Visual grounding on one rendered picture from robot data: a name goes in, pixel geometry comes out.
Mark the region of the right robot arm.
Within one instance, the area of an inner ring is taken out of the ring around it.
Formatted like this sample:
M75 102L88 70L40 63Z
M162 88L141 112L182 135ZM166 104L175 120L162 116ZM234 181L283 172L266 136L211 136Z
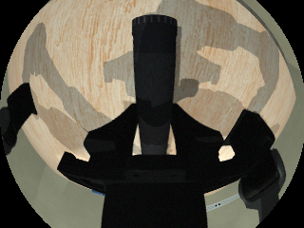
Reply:
M8 106L0 109L0 129L5 156L15 147L16 138L18 138L16 134L18 134L18 130L22 128L31 113L38 115L33 98L31 98L29 83L21 84L11 94L7 98Z

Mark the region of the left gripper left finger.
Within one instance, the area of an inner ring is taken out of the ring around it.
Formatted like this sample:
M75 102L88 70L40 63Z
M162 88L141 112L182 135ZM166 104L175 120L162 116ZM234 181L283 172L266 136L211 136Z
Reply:
M138 126L136 103L130 104L119 117L106 125L90 130L84 140L94 167L125 167L125 161L133 155L134 137Z

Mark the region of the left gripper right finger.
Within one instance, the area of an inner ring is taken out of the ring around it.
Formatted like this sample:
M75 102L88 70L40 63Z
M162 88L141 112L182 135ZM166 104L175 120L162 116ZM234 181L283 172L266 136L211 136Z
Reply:
M172 104L171 128L176 155L183 156L185 166L216 167L224 138L219 130L209 128L190 117L179 104Z

